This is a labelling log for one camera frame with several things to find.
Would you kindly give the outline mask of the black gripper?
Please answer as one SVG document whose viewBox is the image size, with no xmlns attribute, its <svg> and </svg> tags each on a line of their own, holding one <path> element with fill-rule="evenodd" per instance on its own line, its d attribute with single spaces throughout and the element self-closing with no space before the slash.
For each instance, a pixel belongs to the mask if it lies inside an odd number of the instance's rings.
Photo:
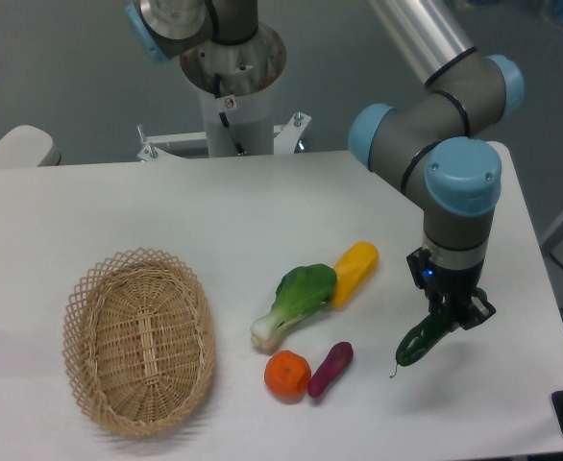
<svg viewBox="0 0 563 461">
<path fill-rule="evenodd" d="M 438 245 L 423 245 L 406 257 L 413 282 L 428 299 L 428 316 L 450 319 L 447 304 L 455 303 L 456 322 L 465 330 L 482 325 L 495 313 L 486 292 L 477 287 L 486 246 L 470 250 L 451 250 Z"/>
</svg>

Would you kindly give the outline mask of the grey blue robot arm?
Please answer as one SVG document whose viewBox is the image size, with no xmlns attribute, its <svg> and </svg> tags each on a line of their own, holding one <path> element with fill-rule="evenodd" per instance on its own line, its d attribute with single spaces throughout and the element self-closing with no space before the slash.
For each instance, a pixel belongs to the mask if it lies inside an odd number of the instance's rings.
<svg viewBox="0 0 563 461">
<path fill-rule="evenodd" d="M 495 312 L 477 284 L 502 190 L 500 156 L 478 135 L 522 103 L 524 78 L 513 61 L 483 56 L 441 1 L 372 8 L 427 94 L 407 110 L 364 109 L 348 147 L 424 213 L 422 246 L 407 262 L 429 312 L 474 328 Z M 256 2 L 134 1 L 125 13 L 146 53 L 179 60 L 200 91 L 211 156 L 274 153 L 282 138 L 268 92 L 286 51 Z"/>
</svg>

